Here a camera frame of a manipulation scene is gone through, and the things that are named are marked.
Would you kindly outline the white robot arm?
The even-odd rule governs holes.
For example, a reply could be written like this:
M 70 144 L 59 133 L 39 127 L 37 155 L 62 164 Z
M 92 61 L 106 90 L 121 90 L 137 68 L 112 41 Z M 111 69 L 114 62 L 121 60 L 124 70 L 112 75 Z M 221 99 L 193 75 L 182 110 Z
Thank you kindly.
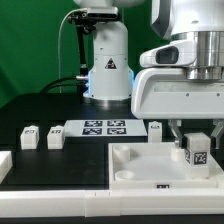
M 73 0 L 94 31 L 94 65 L 83 97 L 108 106 L 131 102 L 139 119 L 224 120 L 224 0 L 152 0 L 150 25 L 169 41 L 140 56 L 128 74 L 127 29 L 108 21 L 145 0 Z

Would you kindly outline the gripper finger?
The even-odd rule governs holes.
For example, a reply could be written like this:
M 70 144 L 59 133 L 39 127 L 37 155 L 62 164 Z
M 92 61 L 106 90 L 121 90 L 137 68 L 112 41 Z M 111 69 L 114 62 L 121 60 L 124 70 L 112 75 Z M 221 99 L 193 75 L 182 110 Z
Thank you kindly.
M 224 119 L 214 120 L 214 130 L 211 136 L 215 139 L 215 148 L 218 149 L 220 147 L 220 139 L 224 134 Z

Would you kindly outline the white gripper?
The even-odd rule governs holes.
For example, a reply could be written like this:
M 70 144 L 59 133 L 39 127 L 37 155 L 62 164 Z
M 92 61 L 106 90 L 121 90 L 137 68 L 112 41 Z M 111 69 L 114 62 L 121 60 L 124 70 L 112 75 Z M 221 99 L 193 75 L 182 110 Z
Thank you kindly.
M 131 111 L 139 119 L 170 119 L 178 148 L 184 146 L 178 119 L 224 119 L 224 80 L 189 80 L 186 67 L 197 56 L 194 40 L 172 41 L 144 52 L 134 82 Z

